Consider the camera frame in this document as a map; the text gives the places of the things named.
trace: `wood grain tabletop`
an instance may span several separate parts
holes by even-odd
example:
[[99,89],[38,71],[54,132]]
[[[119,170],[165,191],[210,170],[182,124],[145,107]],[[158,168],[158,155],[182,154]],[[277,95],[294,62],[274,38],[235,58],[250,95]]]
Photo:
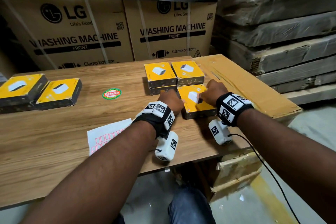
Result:
[[[0,115],[0,207],[45,197],[89,156],[88,130],[134,118],[148,102],[156,101],[158,96],[148,95],[146,63],[150,62],[44,71],[49,80],[80,78],[83,87],[75,106]],[[210,72],[206,75],[205,83],[215,78]],[[110,88],[121,89],[120,97],[104,99],[103,92]],[[141,173],[249,147],[236,136],[229,145],[217,145],[208,129],[212,119],[184,120],[177,116],[172,131],[178,134],[179,142],[173,161],[167,164],[149,152]],[[238,128],[230,130],[242,134]]]

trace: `floor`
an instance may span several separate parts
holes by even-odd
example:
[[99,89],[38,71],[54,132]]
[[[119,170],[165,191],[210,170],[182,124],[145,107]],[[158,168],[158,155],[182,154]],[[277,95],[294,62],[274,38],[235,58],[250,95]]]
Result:
[[[303,112],[292,121],[289,127],[336,151],[335,124],[336,104],[328,104]],[[275,176],[302,224],[325,224],[277,174]],[[286,214],[291,216],[279,187],[265,168],[261,172],[261,177],[266,181],[266,186],[269,187],[271,196],[275,198],[277,204],[284,206],[287,209]],[[125,222],[129,224],[169,223],[167,206],[178,188],[169,171],[139,177],[121,211]],[[260,191],[252,185],[211,203],[211,209],[217,224],[282,223],[281,218],[277,219],[275,216],[277,213],[270,211],[270,204],[272,203],[265,204]],[[0,211],[0,224],[18,223],[27,208],[28,205],[22,205]]]

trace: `round sticker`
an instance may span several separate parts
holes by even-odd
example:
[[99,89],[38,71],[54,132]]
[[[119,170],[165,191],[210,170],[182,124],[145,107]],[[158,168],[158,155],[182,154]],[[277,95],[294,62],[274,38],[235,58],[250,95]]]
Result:
[[117,88],[112,88],[103,93],[104,99],[116,99],[121,95],[121,90]]

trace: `paper sheet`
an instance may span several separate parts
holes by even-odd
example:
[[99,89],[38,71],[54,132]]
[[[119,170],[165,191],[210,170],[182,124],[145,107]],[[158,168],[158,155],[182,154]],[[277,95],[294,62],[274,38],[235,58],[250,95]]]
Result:
[[87,132],[87,142],[89,143],[89,156],[116,137],[132,123],[132,119],[121,120],[102,127],[98,127]]

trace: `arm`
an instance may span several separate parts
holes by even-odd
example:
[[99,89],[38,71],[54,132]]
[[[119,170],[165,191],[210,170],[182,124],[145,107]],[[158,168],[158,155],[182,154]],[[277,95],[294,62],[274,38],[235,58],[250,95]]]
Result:
[[[183,108],[173,90],[162,93],[159,100],[175,115]],[[155,137],[150,123],[131,124],[65,177],[23,223],[112,223]]]
[[[215,106],[228,90],[215,80],[200,97]],[[336,152],[248,109],[237,125],[276,173],[327,223],[336,209]]]

